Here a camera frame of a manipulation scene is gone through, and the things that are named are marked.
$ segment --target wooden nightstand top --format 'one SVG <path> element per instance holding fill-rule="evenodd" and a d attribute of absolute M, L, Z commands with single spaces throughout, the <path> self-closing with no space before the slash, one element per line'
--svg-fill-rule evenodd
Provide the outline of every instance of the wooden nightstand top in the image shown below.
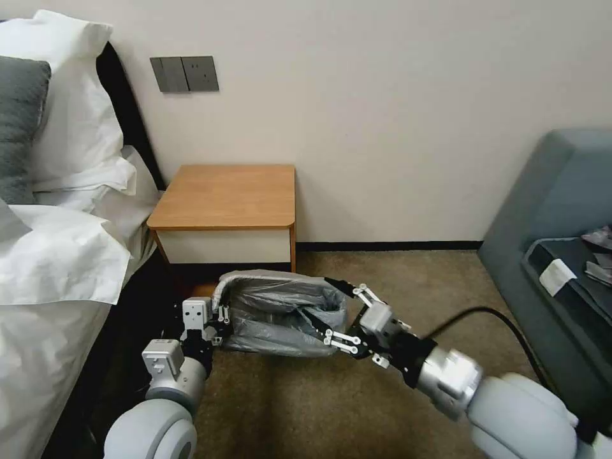
<path fill-rule="evenodd" d="M 254 230 L 295 223 L 295 168 L 182 166 L 147 224 L 152 230 Z"/>

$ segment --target light switch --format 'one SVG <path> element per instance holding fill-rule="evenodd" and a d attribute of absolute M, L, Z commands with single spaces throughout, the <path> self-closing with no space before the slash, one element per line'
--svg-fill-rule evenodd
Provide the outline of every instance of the light switch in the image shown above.
<path fill-rule="evenodd" d="M 151 57 L 150 60 L 161 92 L 189 92 L 180 57 Z"/>

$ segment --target trash can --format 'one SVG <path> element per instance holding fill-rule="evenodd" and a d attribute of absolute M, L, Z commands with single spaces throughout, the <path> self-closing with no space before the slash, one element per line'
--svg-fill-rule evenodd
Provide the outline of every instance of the trash can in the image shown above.
<path fill-rule="evenodd" d="M 222 347 L 283 356 L 323 357 L 325 346 L 308 315 L 343 332 L 346 297 L 322 277 L 267 270 L 224 274 L 212 295 L 212 309 L 228 306 L 234 332 Z"/>

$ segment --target black headboard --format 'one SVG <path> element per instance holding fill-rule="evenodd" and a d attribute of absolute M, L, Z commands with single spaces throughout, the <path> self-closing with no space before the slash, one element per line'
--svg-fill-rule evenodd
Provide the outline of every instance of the black headboard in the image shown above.
<path fill-rule="evenodd" d="M 106 89 L 115 108 L 115 114 L 123 131 L 124 144 L 132 145 L 140 153 L 155 180 L 157 188 L 166 189 L 132 87 L 128 82 L 119 56 L 110 43 L 106 44 L 104 51 L 98 56 L 96 70 L 100 82 Z"/>

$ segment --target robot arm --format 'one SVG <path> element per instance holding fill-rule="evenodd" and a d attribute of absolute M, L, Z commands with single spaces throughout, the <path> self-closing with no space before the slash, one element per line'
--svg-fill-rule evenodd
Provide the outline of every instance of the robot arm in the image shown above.
<path fill-rule="evenodd" d="M 518 374 L 483 379 L 483 370 L 473 359 L 412 334 L 410 326 L 365 284 L 354 288 L 346 282 L 328 282 L 359 298 L 364 307 L 346 334 L 325 329 L 311 316 L 324 343 L 356 359 L 371 356 L 382 368 L 395 367 L 406 385 L 423 392 L 452 420 L 465 413 L 472 441 L 488 457 L 594 457 L 593 448 L 576 435 L 578 419 L 552 392 Z"/>
<path fill-rule="evenodd" d="M 190 459 L 197 443 L 193 418 L 214 348 L 232 333 L 229 309 L 212 311 L 210 298 L 189 298 L 178 311 L 184 331 L 152 340 L 142 352 L 151 375 L 145 401 L 122 414 L 104 444 L 106 459 Z"/>

